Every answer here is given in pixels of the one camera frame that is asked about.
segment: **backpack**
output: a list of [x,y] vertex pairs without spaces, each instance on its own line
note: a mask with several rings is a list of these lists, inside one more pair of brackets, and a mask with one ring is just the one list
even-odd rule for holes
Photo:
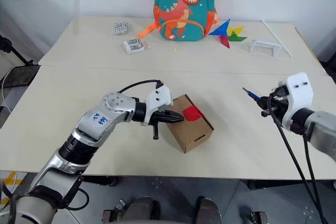
[[168,40],[200,40],[217,22],[215,12],[215,0],[154,0],[155,23],[138,38],[157,28]]

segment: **black stand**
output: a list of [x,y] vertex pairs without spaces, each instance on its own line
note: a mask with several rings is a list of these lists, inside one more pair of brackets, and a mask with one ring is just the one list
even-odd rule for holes
[[1,35],[0,35],[0,50],[7,53],[13,52],[24,64],[24,66],[15,67],[10,71],[4,82],[4,88],[28,86],[34,79],[35,75],[37,74],[37,71],[40,68],[40,66],[34,65],[33,60],[27,61],[12,46],[12,42],[7,38],[2,37]]

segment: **gray floor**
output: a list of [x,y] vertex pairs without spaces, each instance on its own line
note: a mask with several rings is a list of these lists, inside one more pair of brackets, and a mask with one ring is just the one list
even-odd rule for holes
[[[53,223],[101,223],[102,212],[123,199],[128,205],[142,196],[151,196],[162,207],[162,219],[192,223],[198,196],[215,201],[223,224],[248,224],[251,211],[264,211],[273,223],[321,223],[303,185],[250,190],[244,182],[230,179],[123,177],[115,187],[90,183],[81,185],[90,195],[89,205],[80,211],[61,210]],[[336,190],[331,182],[319,183],[324,215],[329,224],[336,223]],[[73,207],[85,202],[78,193]]]

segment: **small box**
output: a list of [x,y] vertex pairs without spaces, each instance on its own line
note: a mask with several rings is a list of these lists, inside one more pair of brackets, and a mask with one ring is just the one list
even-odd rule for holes
[[141,40],[139,39],[130,39],[130,40],[125,40],[123,42],[126,52],[130,54],[134,54],[136,52],[141,52],[144,50],[143,45],[141,43]]
[[178,112],[185,117],[182,122],[167,124],[184,153],[202,144],[211,136],[214,130],[213,126],[187,94],[174,99],[174,105],[169,110]]

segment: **orange dinosaur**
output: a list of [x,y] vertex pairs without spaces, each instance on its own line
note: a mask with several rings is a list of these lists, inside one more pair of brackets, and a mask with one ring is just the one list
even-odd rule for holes
[[[178,3],[174,3],[171,10],[167,8],[166,11],[159,9],[159,17],[164,21],[170,19],[188,19],[189,15],[192,14],[191,9],[188,5],[196,5],[200,0],[177,0]],[[174,40],[176,36],[173,34],[173,29],[177,28],[177,35],[180,38],[184,38],[182,32],[185,29],[187,23],[185,22],[170,22],[166,24],[166,30],[164,36],[167,39]]]

